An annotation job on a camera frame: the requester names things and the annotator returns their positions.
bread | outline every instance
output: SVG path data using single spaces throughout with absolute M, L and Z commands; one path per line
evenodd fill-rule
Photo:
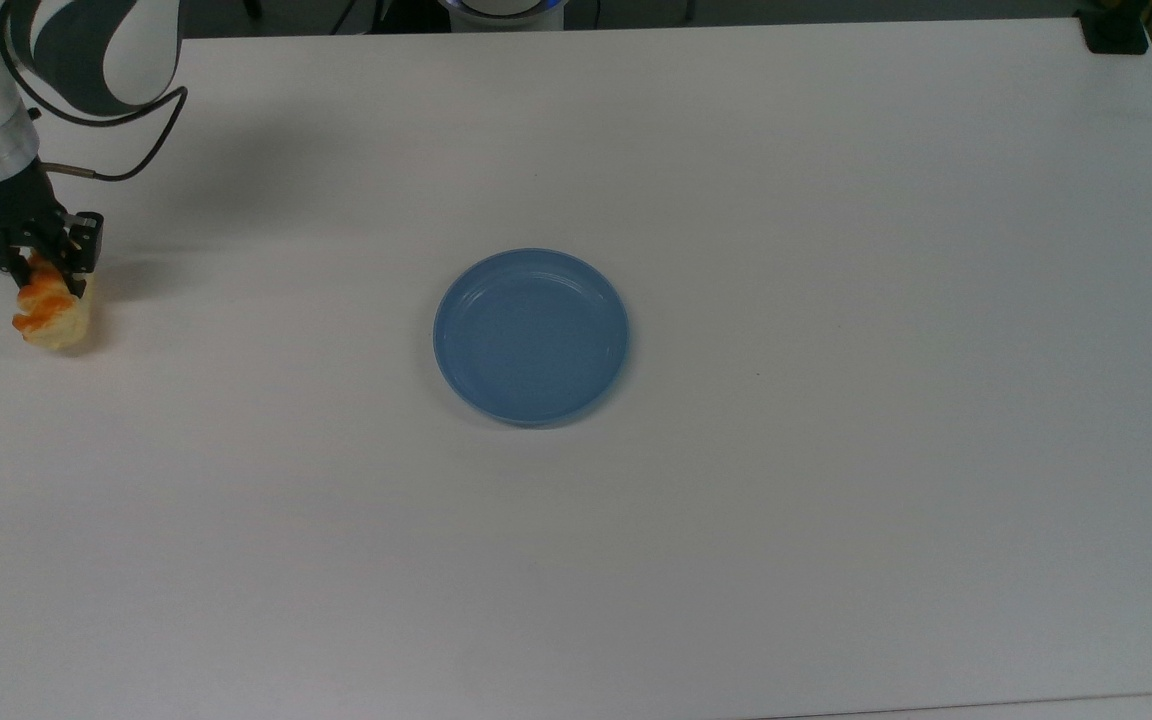
M 91 324 L 91 278 L 83 297 L 74 297 L 59 270 L 37 253 L 29 256 L 29 285 L 20 288 L 17 306 L 22 314 L 12 326 L 29 344 L 61 350 L 88 336 Z

cable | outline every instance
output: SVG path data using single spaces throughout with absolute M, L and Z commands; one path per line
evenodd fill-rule
M 24 92 L 26 92 L 26 94 L 29 96 L 29 99 L 36 101 L 38 105 L 41 106 L 43 109 L 48 111 L 52 115 L 56 115 L 56 118 L 60 118 L 62 120 L 68 120 L 68 122 L 78 126 L 91 127 L 91 128 L 111 128 L 115 126 L 131 123 L 134 120 L 142 119 L 145 115 L 152 113 L 152 111 L 161 108 L 161 106 L 168 104 L 169 101 L 173 100 L 177 101 L 177 105 L 175 105 L 175 108 L 172 111 L 172 115 L 168 118 L 168 122 L 166 122 L 166 124 L 162 127 L 162 132 L 159 132 L 159 138 L 157 138 L 154 146 L 151 147 L 150 151 L 147 151 L 145 158 L 141 159 L 141 162 L 137 162 L 136 167 L 131 168 L 126 173 L 119 173 L 116 174 L 116 176 L 108 176 L 108 174 L 97 173 L 96 170 L 86 170 L 84 168 L 74 168 L 91 173 L 91 176 L 86 176 L 86 174 L 83 174 L 82 177 L 99 179 L 99 181 L 104 182 L 122 182 L 126 181 L 126 179 L 132 179 L 138 176 L 138 174 L 141 174 L 141 170 L 145 169 L 150 164 L 150 161 L 154 160 L 156 156 L 159 154 L 159 150 L 162 149 L 162 144 L 168 139 L 168 135 L 170 135 L 172 128 L 175 127 L 175 122 L 177 122 L 177 118 L 180 118 L 180 111 L 184 108 L 185 98 L 189 96 L 188 88 L 184 86 L 175 88 L 175 90 L 168 92 L 164 97 L 159 97 L 159 99 L 154 100 L 153 103 L 143 106 L 143 108 L 137 109 L 134 113 L 128 113 L 127 115 L 122 115 L 122 118 L 111 118 L 108 120 L 94 120 L 91 118 L 78 118 L 78 115 L 69 114 L 67 113 L 67 111 L 56 108 L 55 105 L 52 105 L 51 103 L 47 103 L 46 100 L 41 99 L 41 96 L 38 94 L 35 88 L 29 86 L 26 79 L 20 76 L 20 71 L 17 70 L 17 68 L 15 68 L 15 61 L 12 60 L 12 53 L 8 51 L 8 40 L 6 40 L 6 29 L 8 29 L 8 22 L 6 22 L 6 20 L 8 20 L 10 10 L 12 10 L 12 0 L 6 0 L 3 3 L 3 8 L 0 9 L 0 56 L 3 59 L 3 63 L 6 65 L 6 67 L 8 67 L 8 73 L 12 73 L 12 77 L 15 79 L 15 82 L 17 82 L 17 85 L 23 88 Z M 71 168 L 73 166 L 60 165 L 60 167 Z
M 338 23 L 332 26 L 332 32 L 328 35 L 335 35 L 340 32 L 340 26 L 344 24 L 344 18 L 349 17 L 349 12 L 353 10 L 353 6 L 357 3 L 358 0 L 349 0 L 349 3 L 344 6 L 344 12 L 340 13 Z M 376 5 L 371 6 L 371 26 L 367 28 L 367 33 L 376 32 L 376 28 L 380 25 L 380 18 L 385 17 L 385 0 L 376 0 Z
M 344 24 L 344 18 L 349 17 L 349 10 L 353 10 L 353 7 L 357 3 L 357 1 L 358 0 L 349 0 L 348 3 L 346 3 L 343 12 L 340 13 L 340 17 L 338 18 L 338 23 L 334 24 L 334 26 L 332 26 L 332 32 L 328 32 L 328 35 L 335 35 L 335 33 L 340 32 L 340 26 L 342 26 Z M 376 3 L 379 5 L 380 2 L 381 2 L 381 0 L 376 0 Z

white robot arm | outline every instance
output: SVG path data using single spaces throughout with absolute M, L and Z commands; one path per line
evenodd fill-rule
M 139 118 L 169 100 L 164 91 L 177 65 L 179 6 L 179 0 L 0 0 L 0 270 L 18 285 L 28 282 L 18 250 L 29 247 L 52 260 L 81 296 L 83 283 L 73 275 L 91 272 L 101 218 L 68 215 L 52 195 L 14 65 L 32 70 L 82 113 L 111 118 L 60 113 L 74 122 L 100 127 Z M 173 96 L 183 101 L 183 88 Z M 143 165 L 123 176 L 86 176 L 126 179 Z

white table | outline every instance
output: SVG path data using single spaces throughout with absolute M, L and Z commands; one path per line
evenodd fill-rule
M 188 41 L 99 338 L 0 278 L 0 720 L 786 717 L 1152 694 L 1152 56 L 1074 20 Z M 157 123 L 41 122 L 127 167 Z M 634 357 L 430 350 L 509 247 Z

